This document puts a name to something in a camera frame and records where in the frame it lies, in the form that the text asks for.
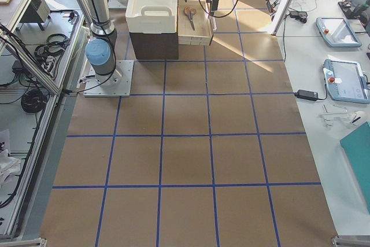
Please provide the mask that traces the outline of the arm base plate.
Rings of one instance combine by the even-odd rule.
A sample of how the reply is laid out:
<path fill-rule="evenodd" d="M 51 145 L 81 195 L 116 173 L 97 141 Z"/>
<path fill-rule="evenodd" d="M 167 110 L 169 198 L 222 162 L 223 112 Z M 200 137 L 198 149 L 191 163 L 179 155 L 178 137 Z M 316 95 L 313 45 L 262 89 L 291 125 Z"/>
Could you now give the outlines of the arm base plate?
<path fill-rule="evenodd" d="M 117 60 L 116 69 L 108 81 L 109 76 L 95 76 L 93 67 L 90 66 L 89 74 L 83 91 L 85 97 L 129 97 L 131 92 L 134 60 Z"/>

